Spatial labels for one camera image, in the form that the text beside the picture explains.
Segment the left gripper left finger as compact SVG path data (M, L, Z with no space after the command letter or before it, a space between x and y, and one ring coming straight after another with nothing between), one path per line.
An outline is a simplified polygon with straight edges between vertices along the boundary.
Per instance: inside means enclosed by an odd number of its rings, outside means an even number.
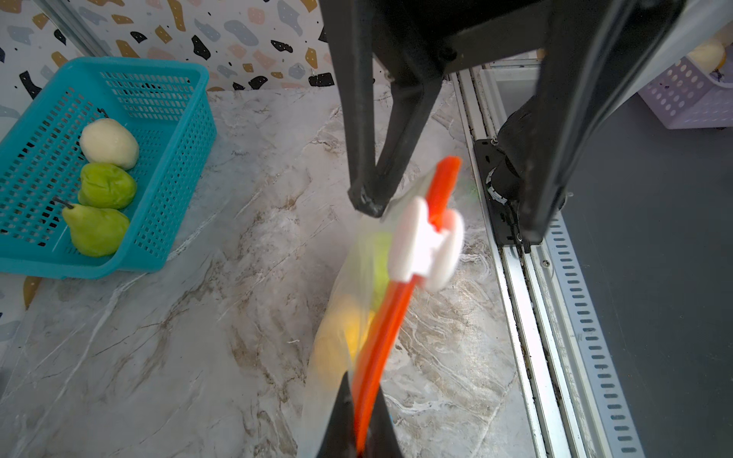
M349 374L344 373L317 458L356 458L354 403Z

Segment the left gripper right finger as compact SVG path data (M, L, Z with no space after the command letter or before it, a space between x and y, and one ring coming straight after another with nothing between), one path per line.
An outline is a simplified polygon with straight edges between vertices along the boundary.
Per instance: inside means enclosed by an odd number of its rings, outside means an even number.
M378 394L374 403L364 456L367 458L403 458L383 394Z

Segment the clear red zip-top bag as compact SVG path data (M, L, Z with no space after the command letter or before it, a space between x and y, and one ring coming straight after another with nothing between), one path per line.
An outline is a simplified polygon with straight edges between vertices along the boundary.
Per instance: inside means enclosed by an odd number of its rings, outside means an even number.
M391 233L387 263L389 286L380 309L373 311L375 316L356 365L347 371L354 403L357 457L365 457L374 403L378 394L384 395L381 379L413 292L422 289L434 293L444 288L457 267L464 244L465 223L461 214L450 208L449 201L461 168L462 161L457 156L443 158L427 175L414 181L402 196L392 200L381 219L368 219L357 234L331 290L328 305L335 297L347 294L355 296L371 310L372 234ZM309 368L308 363L297 439L300 457L316 457L339 390L339 387L332 391L317 389Z

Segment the green pear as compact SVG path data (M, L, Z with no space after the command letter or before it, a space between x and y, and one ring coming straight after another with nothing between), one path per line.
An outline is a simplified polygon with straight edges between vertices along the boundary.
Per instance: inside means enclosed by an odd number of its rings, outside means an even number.
M102 258L118 251L130 226L130 220L116 209L96 208L54 198L62 206L76 250L87 257Z

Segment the green apple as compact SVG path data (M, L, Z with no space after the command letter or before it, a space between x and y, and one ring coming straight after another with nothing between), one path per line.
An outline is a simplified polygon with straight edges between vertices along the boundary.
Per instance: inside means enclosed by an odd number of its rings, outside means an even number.
M120 167L110 163L87 163L80 172L78 202L96 208L120 210L137 194L137 183Z

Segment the beige round fruit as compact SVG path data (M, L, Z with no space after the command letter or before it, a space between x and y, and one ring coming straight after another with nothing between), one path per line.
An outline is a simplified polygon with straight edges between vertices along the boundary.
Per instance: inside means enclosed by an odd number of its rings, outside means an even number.
M113 164L130 170L139 160L139 143L119 122L99 118L88 124L81 133L79 145L86 160L91 163Z

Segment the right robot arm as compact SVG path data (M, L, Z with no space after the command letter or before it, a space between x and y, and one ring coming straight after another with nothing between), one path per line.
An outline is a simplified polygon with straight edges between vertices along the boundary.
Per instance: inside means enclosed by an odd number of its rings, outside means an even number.
M543 50L534 95L496 137L490 183L513 242L540 244L591 133L672 31L681 1L325 1L349 199L380 217L448 74Z

